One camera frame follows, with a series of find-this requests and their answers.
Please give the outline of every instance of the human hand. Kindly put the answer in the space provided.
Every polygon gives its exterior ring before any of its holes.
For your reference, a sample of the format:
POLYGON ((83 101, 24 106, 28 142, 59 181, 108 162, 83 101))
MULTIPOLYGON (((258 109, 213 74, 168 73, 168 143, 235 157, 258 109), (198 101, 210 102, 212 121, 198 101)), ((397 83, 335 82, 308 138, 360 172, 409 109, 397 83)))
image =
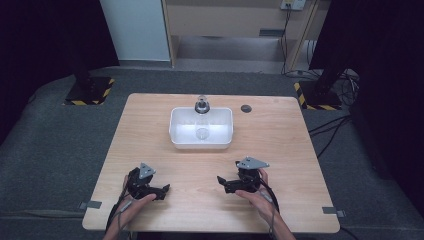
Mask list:
MULTIPOLYGON (((262 168, 258 169, 262 180, 268 184, 268 173, 262 168)), ((258 210, 259 215, 268 223, 271 224, 274 214, 274 206, 262 194, 268 195, 266 188, 261 185, 257 192, 250 193, 244 190, 236 190, 235 194, 239 197, 249 200, 250 204, 258 210)))
MULTIPOLYGON (((127 185, 128 175, 124 178, 123 187, 127 185)), ((114 218, 107 230, 104 240, 108 239, 118 239, 119 232, 131 222, 135 216, 141 211, 141 209, 155 200, 156 194, 149 194, 141 199, 134 199, 128 191, 124 194, 125 198, 119 204, 116 212, 114 213, 114 218)))
MULTIPOLYGON (((265 184, 268 185, 268 174, 262 168, 258 170, 262 180, 265 182, 265 184)), ((258 210, 259 215, 268 223, 270 229, 272 230, 272 234, 276 239, 296 240, 281 215, 277 212, 273 203, 270 202, 272 200, 267 200, 267 198, 263 196, 268 195, 268 192, 264 186, 261 185, 258 191, 255 193, 250 193, 243 190, 236 190, 235 193, 237 196, 249 200, 250 204, 258 210)))

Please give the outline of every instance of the yellow and black hazard tape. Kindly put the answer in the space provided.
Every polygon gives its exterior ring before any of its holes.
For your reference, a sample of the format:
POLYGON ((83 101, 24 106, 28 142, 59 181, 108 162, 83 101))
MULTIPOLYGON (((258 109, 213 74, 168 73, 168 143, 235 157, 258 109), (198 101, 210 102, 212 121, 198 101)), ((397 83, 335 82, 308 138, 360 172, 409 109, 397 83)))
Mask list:
POLYGON ((111 78, 109 80, 108 86, 106 87, 106 89, 103 93, 103 96, 100 99, 96 99, 96 100, 92 100, 92 101, 86 101, 86 100, 81 100, 81 99, 74 99, 74 100, 71 100, 71 101, 65 100, 63 102, 63 104, 64 105, 78 105, 78 106, 100 105, 106 100, 106 97, 109 95, 110 89, 112 88, 112 85, 113 85, 114 82, 115 82, 115 80, 113 78, 111 78))
POLYGON ((305 97, 303 96, 302 89, 300 88, 299 83, 294 84, 294 88, 296 89, 297 96, 299 97, 299 103, 303 109, 309 110, 341 110, 341 106, 339 105, 310 105, 306 102, 305 97))

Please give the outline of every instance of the electrical outlet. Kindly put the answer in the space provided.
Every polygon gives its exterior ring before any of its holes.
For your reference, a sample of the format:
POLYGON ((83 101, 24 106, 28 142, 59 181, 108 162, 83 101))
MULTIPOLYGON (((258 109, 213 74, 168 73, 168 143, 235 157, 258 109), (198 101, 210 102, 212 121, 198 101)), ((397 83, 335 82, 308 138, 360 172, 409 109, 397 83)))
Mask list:
POLYGON ((291 9, 296 11, 302 11, 305 6, 306 0, 283 0, 281 2, 281 9, 291 9))

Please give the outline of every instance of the black stand base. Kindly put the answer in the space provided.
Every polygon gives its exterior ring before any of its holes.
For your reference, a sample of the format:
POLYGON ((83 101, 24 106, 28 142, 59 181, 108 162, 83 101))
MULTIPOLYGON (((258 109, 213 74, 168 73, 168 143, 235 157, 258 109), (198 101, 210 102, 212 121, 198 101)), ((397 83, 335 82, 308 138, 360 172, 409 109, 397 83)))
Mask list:
POLYGON ((85 89, 76 82, 66 96, 65 105, 99 105, 109 94, 115 80, 110 77, 90 77, 92 85, 85 89))
POLYGON ((313 110, 341 110, 342 102, 336 93, 329 91, 324 95, 317 95, 316 81, 300 81, 295 83, 300 105, 304 109, 313 110))

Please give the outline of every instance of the gray floor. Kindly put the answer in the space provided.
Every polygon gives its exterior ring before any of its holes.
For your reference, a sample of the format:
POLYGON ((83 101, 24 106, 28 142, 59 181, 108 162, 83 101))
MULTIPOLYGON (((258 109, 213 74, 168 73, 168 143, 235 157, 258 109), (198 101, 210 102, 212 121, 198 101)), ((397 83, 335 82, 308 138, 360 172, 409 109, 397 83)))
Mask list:
MULTIPOLYGON (((131 92, 195 93, 207 89, 209 94, 296 96, 293 83, 300 78, 280 75, 283 62, 281 55, 275 54, 279 50, 278 40, 273 39, 183 39, 173 68, 139 63, 93 71, 94 75, 108 74, 118 80, 103 106, 56 104, 72 86, 72 77, 43 86, 0 146, 0 210, 60 209, 83 214, 77 205, 89 200, 114 134, 113 127, 105 126, 116 126, 131 92), (44 161, 48 161, 48 168, 43 167, 44 161)), ((305 49, 297 68, 307 70, 307 66, 305 49)), ((348 114, 348 108, 302 113, 312 129, 348 114)), ((331 132, 312 138, 317 153, 330 137, 331 132)), ((319 162, 334 206, 346 213, 339 219, 341 226, 358 239, 424 239, 423 218, 395 182, 382 180, 373 171, 351 123, 340 128, 319 162)), ((100 239, 102 235, 84 230, 80 218, 0 217, 1 239, 100 239)), ((186 239, 187 235, 162 237, 186 239)), ((343 230, 297 237, 354 239, 343 230)))

